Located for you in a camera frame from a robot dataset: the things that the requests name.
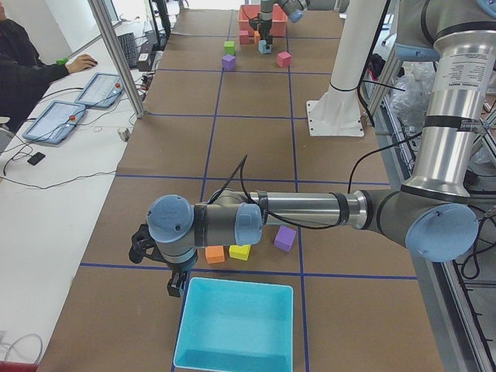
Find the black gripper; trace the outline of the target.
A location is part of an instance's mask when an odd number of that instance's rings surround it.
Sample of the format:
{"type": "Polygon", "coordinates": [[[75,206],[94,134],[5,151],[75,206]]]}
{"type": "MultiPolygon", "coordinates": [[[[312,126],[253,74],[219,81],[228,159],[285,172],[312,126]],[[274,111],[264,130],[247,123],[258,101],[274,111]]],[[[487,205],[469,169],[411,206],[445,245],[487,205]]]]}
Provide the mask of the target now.
{"type": "MultiPolygon", "coordinates": [[[[158,249],[156,241],[151,237],[149,226],[143,223],[131,237],[129,259],[132,262],[141,262],[143,258],[162,262],[163,257],[158,249]]],[[[183,297],[188,280],[187,271],[173,271],[167,282],[167,293],[171,297],[183,297]]]]}
{"type": "Polygon", "coordinates": [[[270,34],[272,27],[271,19],[261,19],[260,17],[250,19],[250,27],[254,31],[258,31],[261,40],[266,40],[268,43],[273,43],[273,37],[270,34]]]}

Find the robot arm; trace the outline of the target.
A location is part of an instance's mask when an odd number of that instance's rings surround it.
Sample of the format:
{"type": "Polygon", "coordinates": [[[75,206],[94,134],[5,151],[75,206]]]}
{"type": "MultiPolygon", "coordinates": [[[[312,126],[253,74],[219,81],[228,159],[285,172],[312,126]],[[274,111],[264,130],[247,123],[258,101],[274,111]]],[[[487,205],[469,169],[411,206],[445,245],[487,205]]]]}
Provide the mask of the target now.
{"type": "Polygon", "coordinates": [[[199,249],[256,244],[266,225],[349,225],[432,262],[466,253],[477,241],[478,223],[463,179],[495,63],[495,3],[402,1],[398,18],[398,48],[439,58],[413,175],[399,190],[305,194],[223,186],[196,205],[165,195],[133,235],[130,260],[166,264],[172,272],[167,291],[179,297],[199,249]]]}
{"type": "Polygon", "coordinates": [[[258,33],[261,40],[267,45],[273,43],[273,38],[282,37],[286,33],[286,22],[290,20],[297,23],[306,11],[331,11],[343,13],[348,8],[350,1],[261,1],[260,8],[255,15],[247,15],[244,8],[240,15],[246,17],[249,34],[258,33]]]}

